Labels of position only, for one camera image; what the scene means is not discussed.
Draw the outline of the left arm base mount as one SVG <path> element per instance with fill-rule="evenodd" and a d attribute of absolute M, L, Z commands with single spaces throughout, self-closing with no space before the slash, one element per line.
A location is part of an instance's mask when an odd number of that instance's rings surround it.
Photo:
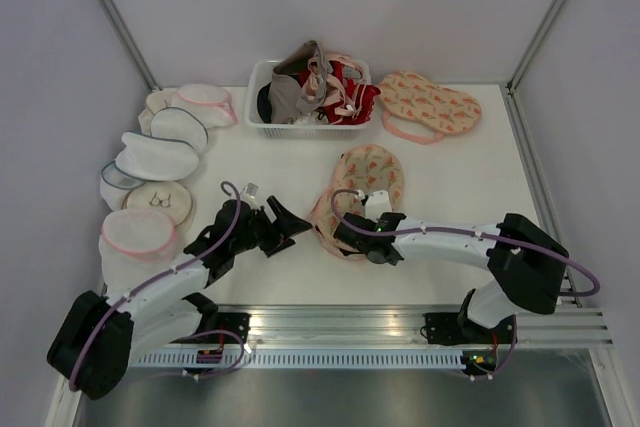
<path fill-rule="evenodd" d="M 238 344 L 238 341 L 229 334 L 213 333 L 213 330 L 225 330 L 235 334 L 243 342 L 247 341 L 250 331 L 251 315 L 247 312 L 218 312 L 205 314 L 195 332 L 185 339 L 186 343 L 200 344 Z"/>

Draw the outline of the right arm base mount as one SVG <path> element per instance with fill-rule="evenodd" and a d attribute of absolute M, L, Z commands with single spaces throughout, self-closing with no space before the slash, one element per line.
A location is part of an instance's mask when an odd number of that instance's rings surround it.
<path fill-rule="evenodd" d="M 501 345 L 510 344 L 514 336 L 515 317 L 507 317 L 493 328 L 478 326 L 469 320 L 459 320 L 453 312 L 425 313 L 420 334 L 430 345 Z"/>

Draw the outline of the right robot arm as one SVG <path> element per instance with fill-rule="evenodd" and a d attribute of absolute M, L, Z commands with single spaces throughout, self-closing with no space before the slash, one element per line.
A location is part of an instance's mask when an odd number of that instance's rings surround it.
<path fill-rule="evenodd" d="M 347 213 L 333 237 L 375 264 L 436 258 L 489 272 L 491 281 L 471 289 L 457 312 L 425 314 L 428 343 L 443 346 L 509 343 L 515 316 L 553 314 L 568 255 L 515 213 L 479 227 L 438 226 L 396 212 L 378 220 Z"/>

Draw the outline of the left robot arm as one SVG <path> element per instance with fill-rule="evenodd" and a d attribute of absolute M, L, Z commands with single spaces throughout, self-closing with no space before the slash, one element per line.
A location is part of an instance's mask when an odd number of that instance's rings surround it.
<path fill-rule="evenodd" d="M 122 293 L 77 297 L 47 363 L 71 390 L 91 400 L 104 397 L 146 353 L 174 340 L 206 343 L 216 336 L 218 307 L 202 292 L 231 270 L 238 255 L 258 249 L 272 257 L 311 228 L 273 196 L 260 207 L 226 201 L 166 270 Z"/>

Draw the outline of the floral mesh laundry bag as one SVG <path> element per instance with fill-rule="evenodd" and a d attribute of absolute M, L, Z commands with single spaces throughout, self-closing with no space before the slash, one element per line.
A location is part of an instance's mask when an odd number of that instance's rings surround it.
<path fill-rule="evenodd" d="M 310 213 L 323 247 L 332 255 L 348 260 L 363 260 L 346 244 L 333 238 L 338 218 L 331 209 L 331 196 L 338 189 L 361 190 L 365 194 L 386 191 L 391 210 L 401 203 L 405 187 L 403 169 L 399 160 L 382 146 L 369 144 L 345 152 L 338 161 L 332 180 L 320 195 Z"/>

